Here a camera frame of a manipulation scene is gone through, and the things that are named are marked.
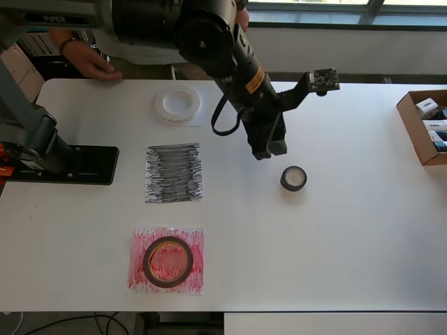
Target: floor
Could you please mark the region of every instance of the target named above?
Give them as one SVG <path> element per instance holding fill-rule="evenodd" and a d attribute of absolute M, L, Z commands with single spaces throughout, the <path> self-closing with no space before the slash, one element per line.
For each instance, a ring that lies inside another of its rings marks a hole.
<path fill-rule="evenodd" d="M 98 314 L 111 315 L 111 312 L 98 312 Z M 47 325 L 51 322 L 58 321 L 64 318 L 73 318 L 84 315 L 93 315 L 91 312 L 61 312 L 61 313 L 24 313 L 23 322 L 17 331 L 16 335 L 23 335 L 31 330 Z M 4 315 L 0 313 L 0 335 L 11 335 L 13 330 L 17 327 L 20 319 L 20 313 L 11 313 Z M 116 315 L 116 319 L 120 321 L 133 334 L 133 325 L 135 322 L 135 313 L 125 312 Z M 98 323 L 105 333 L 105 326 L 107 319 L 99 318 Z M 93 318 L 85 320 L 74 320 L 51 326 L 36 332 L 36 335 L 101 335 Z M 110 323 L 109 335 L 122 335 L 124 332 L 114 322 Z"/>

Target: black tape roll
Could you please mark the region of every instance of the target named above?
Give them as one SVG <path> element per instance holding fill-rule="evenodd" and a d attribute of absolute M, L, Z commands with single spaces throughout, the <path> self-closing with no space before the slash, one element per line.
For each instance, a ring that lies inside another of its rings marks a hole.
<path fill-rule="evenodd" d="M 158 249 L 160 249 L 162 246 L 166 244 L 177 244 L 186 253 L 186 269 L 184 270 L 184 272 L 180 277 L 172 281 L 162 281 L 161 279 L 158 279 L 157 277 L 155 277 L 155 275 L 152 273 L 151 270 L 152 256 Z M 147 248 L 146 250 L 142 264 L 143 264 L 143 271 L 145 272 L 146 278 L 149 282 L 151 282 L 155 286 L 158 286 L 159 288 L 173 288 L 183 283 L 191 273 L 191 270 L 193 269 L 193 253 L 191 251 L 191 248 L 189 248 L 188 244 L 182 239 L 179 239 L 178 237 L 174 236 L 165 236 L 151 243 L 149 248 Z"/>
<path fill-rule="evenodd" d="M 296 183 L 296 184 L 291 184 L 290 182 L 287 181 L 287 174 L 289 173 L 293 173 L 296 172 L 300 175 L 301 177 L 301 182 Z M 282 172 L 282 176 L 281 176 L 281 185 L 290 192 L 296 192 L 299 191 L 301 188 L 304 187 L 304 185 L 306 184 L 307 181 L 307 175 L 306 172 L 298 166 L 289 166 L 288 168 L 286 168 L 284 170 L 284 172 Z"/>

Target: window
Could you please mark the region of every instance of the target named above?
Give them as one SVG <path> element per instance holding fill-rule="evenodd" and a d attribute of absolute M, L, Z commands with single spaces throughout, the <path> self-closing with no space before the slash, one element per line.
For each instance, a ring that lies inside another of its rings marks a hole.
<path fill-rule="evenodd" d="M 447 0 L 385 0 L 384 5 L 447 6 Z"/>
<path fill-rule="evenodd" d="M 366 5 L 368 0 L 250 0 L 250 2 Z"/>
<path fill-rule="evenodd" d="M 447 0 L 249 0 L 248 8 L 253 27 L 447 31 Z"/>

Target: cardboard box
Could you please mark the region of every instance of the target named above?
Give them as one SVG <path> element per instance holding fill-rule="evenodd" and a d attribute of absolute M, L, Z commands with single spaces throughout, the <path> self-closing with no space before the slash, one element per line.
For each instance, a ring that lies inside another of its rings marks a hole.
<path fill-rule="evenodd" d="M 13 45 L 3 52 L 0 59 L 5 64 L 28 101 L 32 103 L 45 83 L 45 80 L 40 73 L 17 45 Z"/>
<path fill-rule="evenodd" d="M 415 107 L 416 103 L 428 98 L 432 98 L 440 106 L 447 106 L 447 90 L 411 91 L 397 104 L 397 110 L 422 165 L 444 165 L 447 164 L 447 152 L 436 150 Z"/>

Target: person's arm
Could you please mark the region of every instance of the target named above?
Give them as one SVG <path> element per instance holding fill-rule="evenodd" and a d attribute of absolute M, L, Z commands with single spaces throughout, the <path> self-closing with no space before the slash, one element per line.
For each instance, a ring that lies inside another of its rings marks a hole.
<path fill-rule="evenodd" d="M 62 43 L 73 37 L 68 29 L 51 29 L 49 33 L 58 49 Z M 85 77 L 99 80 L 117 80 L 123 76 L 121 72 L 114 72 L 113 66 L 99 56 L 95 50 L 78 40 L 65 44 L 62 54 Z"/>

